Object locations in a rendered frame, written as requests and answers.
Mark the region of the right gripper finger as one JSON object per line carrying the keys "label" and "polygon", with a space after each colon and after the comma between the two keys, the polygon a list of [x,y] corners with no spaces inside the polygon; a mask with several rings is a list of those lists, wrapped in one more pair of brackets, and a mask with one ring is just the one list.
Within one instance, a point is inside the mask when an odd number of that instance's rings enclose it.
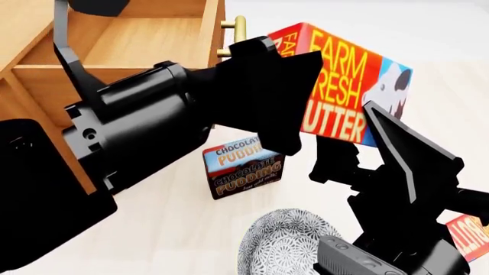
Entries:
{"label": "right gripper finger", "polygon": [[369,101],[363,106],[365,118],[384,164],[391,173],[393,186],[399,189],[401,201],[427,201],[440,187],[451,189],[453,180],[463,169],[460,157],[409,128]]}
{"label": "right gripper finger", "polygon": [[377,171],[360,168],[356,146],[348,141],[316,137],[317,158],[309,178],[317,183],[332,180],[343,184],[360,184],[371,180]]}

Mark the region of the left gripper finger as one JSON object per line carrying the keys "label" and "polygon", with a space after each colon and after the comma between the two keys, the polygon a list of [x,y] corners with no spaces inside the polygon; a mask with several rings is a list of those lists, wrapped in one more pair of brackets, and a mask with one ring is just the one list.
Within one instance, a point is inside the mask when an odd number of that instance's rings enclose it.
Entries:
{"label": "left gripper finger", "polygon": [[282,155],[293,156],[302,148],[298,128],[266,128],[258,137],[263,148]]}
{"label": "left gripper finger", "polygon": [[274,41],[268,36],[250,38],[229,46],[231,52],[230,60],[238,61],[252,57],[270,57],[281,59]]}

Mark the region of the red farm fresh butter box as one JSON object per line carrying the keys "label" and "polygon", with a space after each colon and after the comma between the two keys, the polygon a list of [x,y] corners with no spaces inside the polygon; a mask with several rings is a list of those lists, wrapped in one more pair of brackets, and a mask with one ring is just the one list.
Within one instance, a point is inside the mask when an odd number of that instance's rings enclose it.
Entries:
{"label": "red farm fresh butter box", "polygon": [[468,263],[489,253],[489,225],[483,226],[478,217],[460,215],[445,225]]}
{"label": "red farm fresh butter box", "polygon": [[282,57],[321,53],[323,65],[309,96],[302,132],[373,147],[363,106],[376,102],[401,118],[413,74],[408,66],[306,22],[268,36]]}

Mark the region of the wooden drawer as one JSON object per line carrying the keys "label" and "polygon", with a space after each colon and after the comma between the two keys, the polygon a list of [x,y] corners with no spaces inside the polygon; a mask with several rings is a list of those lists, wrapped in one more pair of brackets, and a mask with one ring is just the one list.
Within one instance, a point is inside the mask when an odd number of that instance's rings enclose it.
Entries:
{"label": "wooden drawer", "polygon": [[[69,13],[69,46],[86,70],[106,84],[173,61],[189,69],[214,66],[223,48],[225,0],[130,0],[117,18]],[[50,25],[26,47],[14,75],[58,127],[64,108],[79,101],[53,50]]]}

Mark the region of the wooden cabinet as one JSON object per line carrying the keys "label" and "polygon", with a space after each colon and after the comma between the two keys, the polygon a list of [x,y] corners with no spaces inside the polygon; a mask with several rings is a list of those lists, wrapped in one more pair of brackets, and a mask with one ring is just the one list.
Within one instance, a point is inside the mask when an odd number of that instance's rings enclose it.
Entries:
{"label": "wooden cabinet", "polygon": [[53,0],[0,0],[0,121],[33,118],[40,123],[87,194],[96,191],[60,129],[24,88],[12,69],[50,31]]}

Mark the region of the chocolate pudding box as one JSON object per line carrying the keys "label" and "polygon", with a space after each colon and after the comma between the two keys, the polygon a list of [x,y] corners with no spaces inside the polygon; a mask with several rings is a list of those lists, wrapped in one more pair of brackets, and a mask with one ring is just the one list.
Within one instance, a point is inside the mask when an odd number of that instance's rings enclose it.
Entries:
{"label": "chocolate pudding box", "polygon": [[202,152],[212,198],[244,192],[282,178],[286,156],[266,150],[259,137],[247,137]]}

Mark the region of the black white patterned bowl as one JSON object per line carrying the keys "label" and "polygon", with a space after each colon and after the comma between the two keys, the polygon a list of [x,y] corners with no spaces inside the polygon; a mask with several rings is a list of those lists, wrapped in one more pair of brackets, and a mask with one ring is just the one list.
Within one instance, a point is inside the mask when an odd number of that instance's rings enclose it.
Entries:
{"label": "black white patterned bowl", "polygon": [[238,275],[319,275],[319,239],[342,238],[319,215],[302,209],[278,209],[257,219],[238,249]]}

